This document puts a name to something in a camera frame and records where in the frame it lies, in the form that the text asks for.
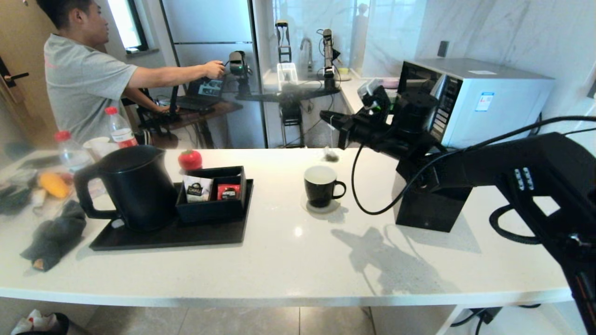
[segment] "black electric kettle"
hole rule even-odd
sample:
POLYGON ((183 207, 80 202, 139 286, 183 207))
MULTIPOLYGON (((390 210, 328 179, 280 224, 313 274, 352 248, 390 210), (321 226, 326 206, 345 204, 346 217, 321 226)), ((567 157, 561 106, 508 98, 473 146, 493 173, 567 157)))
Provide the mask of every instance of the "black electric kettle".
POLYGON ((123 148, 74 175, 83 210, 94 219, 122 219, 125 227, 150 231, 176 217, 176 190, 164 165, 165 150, 150 145, 123 148), (89 181, 101 179, 116 210, 97 210, 89 181))

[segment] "black tray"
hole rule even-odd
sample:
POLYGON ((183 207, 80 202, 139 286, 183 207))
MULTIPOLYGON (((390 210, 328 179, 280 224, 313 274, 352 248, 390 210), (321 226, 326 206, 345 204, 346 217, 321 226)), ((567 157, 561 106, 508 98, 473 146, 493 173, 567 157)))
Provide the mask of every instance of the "black tray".
POLYGON ((108 251, 242 243, 253 180, 247 179, 246 186, 246 207, 241 218, 214 220, 192 226, 182 225, 177 218, 172 224, 149 232, 135 232, 125 227, 114 229, 110 222, 89 247, 95 251, 108 251))

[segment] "plastic bottle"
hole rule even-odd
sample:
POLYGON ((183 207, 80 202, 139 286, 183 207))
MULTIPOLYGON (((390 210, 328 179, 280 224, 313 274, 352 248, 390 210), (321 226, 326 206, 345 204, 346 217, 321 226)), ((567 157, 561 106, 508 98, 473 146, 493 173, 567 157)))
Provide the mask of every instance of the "plastic bottle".
POLYGON ((60 161, 70 172, 77 172, 85 166, 93 164, 89 153, 71 139, 69 131, 57 132, 54 139, 60 148, 60 161))
POLYGON ((118 113, 117 108, 108 107, 105 113, 110 116, 110 134, 114 142, 118 143, 118 147, 128 148, 139 145, 132 133, 131 125, 118 113))

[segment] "window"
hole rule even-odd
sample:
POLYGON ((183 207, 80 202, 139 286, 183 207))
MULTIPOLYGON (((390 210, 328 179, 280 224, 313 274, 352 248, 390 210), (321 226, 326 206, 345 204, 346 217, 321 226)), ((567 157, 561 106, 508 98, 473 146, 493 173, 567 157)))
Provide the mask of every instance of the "window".
POLYGON ((127 54, 148 50, 135 0, 108 0, 127 54))

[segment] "bottle cap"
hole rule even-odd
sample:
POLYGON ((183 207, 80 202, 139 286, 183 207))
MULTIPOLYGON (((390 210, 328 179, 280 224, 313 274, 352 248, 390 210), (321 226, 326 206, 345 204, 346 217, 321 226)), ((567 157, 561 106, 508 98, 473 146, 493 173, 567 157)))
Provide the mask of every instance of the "bottle cap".
POLYGON ((118 108, 115 107, 108 107, 105 109, 105 113, 108 115, 118 114, 118 108))
POLYGON ((70 132, 69 131, 61 131, 54 134, 54 139, 56 142, 64 142, 70 139, 70 132))

